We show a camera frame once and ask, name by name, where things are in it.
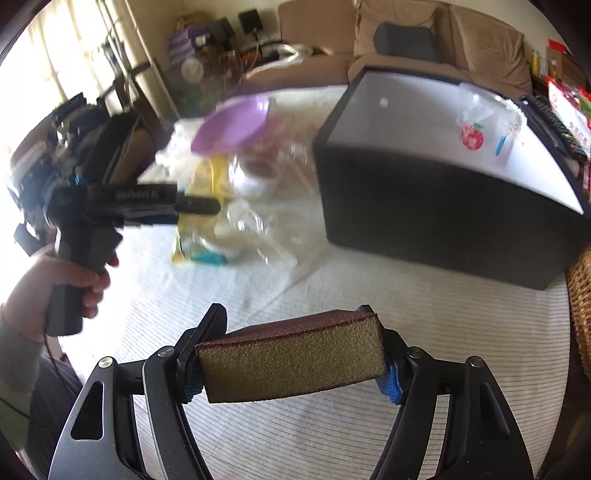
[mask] human hand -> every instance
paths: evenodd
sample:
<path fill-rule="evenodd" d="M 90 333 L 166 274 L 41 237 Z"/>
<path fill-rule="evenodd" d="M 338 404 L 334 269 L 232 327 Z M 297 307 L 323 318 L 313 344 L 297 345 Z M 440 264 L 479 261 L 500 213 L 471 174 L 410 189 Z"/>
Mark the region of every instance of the human hand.
<path fill-rule="evenodd" d="M 8 297 L 2 314 L 6 321 L 32 342 L 42 342 L 47 308 L 56 285 L 73 285 L 85 288 L 82 303 L 83 315 L 94 318 L 103 292 L 111 278 L 106 270 L 101 275 L 72 262 L 55 257 L 53 245 L 41 249 L 36 262 L 19 280 Z M 109 265 L 117 267 L 119 259 L 114 254 Z"/>

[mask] abrasive sponge pad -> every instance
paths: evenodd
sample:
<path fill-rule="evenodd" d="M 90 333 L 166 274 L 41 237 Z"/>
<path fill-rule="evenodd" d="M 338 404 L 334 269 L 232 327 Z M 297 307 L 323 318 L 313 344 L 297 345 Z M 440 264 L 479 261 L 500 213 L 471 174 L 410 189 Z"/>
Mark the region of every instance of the abrasive sponge pad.
<path fill-rule="evenodd" d="M 252 325 L 196 346 L 209 403 L 292 397 L 380 376 L 375 313 L 331 310 Z"/>

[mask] gray pillow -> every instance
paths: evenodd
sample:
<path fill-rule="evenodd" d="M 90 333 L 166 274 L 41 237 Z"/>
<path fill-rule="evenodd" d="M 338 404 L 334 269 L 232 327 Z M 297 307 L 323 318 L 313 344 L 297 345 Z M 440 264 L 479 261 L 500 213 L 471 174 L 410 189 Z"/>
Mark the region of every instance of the gray pillow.
<path fill-rule="evenodd" d="M 435 37 L 427 27 L 403 27 L 390 22 L 378 25 L 374 34 L 375 51 L 409 59 L 439 63 Z"/>

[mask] metal screw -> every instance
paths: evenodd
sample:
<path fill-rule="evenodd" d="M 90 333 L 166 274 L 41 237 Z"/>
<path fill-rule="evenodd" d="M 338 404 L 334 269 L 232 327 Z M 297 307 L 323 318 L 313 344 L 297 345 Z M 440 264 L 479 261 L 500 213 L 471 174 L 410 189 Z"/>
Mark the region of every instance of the metal screw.
<path fill-rule="evenodd" d="M 479 356 L 471 356 L 468 360 L 470 361 L 470 365 L 473 367 L 484 367 L 484 360 Z"/>
<path fill-rule="evenodd" d="M 425 352 L 423 352 L 423 349 L 417 346 L 412 346 L 408 349 L 408 354 L 412 358 L 421 358 L 425 354 Z"/>
<path fill-rule="evenodd" d="M 113 358 L 110 356 L 104 356 L 99 360 L 99 368 L 109 368 L 113 365 Z"/>
<path fill-rule="evenodd" d="M 158 350 L 158 356 L 162 358 L 168 358 L 172 356 L 174 353 L 173 346 L 163 346 L 160 350 Z"/>

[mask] purple bowl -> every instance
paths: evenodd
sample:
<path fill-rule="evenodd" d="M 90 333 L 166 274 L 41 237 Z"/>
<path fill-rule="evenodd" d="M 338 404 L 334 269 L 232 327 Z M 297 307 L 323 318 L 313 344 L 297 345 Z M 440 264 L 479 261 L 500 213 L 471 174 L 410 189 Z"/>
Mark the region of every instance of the purple bowl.
<path fill-rule="evenodd" d="M 267 95 L 247 96 L 216 110 L 203 121 L 191 152 L 207 157 L 240 150 L 265 132 L 268 111 Z"/>

